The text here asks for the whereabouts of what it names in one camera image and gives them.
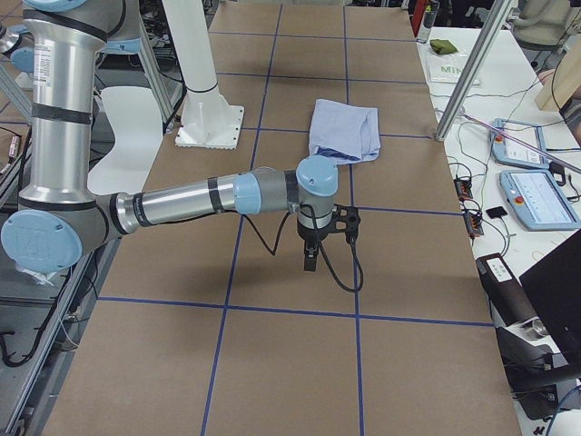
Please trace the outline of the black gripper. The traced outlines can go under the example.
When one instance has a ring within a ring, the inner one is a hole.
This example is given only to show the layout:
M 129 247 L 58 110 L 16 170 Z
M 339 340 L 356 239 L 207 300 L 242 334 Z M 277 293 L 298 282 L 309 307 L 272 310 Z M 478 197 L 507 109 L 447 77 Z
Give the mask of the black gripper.
M 303 252 L 304 262 L 303 270 L 306 272 L 315 272 L 317 270 L 317 257 L 320 252 L 321 241 L 324 240 L 331 230 L 331 224 L 319 228 L 318 231 L 297 223 L 299 237 L 304 241 Z

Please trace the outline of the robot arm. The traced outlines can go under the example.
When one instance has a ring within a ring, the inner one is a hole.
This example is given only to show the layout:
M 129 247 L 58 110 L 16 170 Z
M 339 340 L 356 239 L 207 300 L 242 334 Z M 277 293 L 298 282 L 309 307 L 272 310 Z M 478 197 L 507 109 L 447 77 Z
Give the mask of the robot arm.
M 284 211 L 297 217 L 311 270 L 320 243 L 339 218 L 338 169 L 311 156 L 289 171 L 259 168 L 146 191 L 162 142 L 150 90 L 110 87 L 103 104 L 113 149 L 91 164 L 94 74 L 99 54 L 136 54 L 143 22 L 134 1 L 26 1 L 33 37 L 32 160 L 17 211 L 1 228 L 15 267 L 49 275 L 75 265 L 111 240 L 145 227 L 222 213 Z

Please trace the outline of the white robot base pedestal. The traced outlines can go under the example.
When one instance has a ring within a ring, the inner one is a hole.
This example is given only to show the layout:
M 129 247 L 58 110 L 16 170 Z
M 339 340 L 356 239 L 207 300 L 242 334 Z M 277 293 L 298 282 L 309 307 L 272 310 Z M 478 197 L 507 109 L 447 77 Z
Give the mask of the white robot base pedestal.
M 186 88 L 176 144 L 234 149 L 244 108 L 220 92 L 202 2 L 166 0 L 162 6 Z

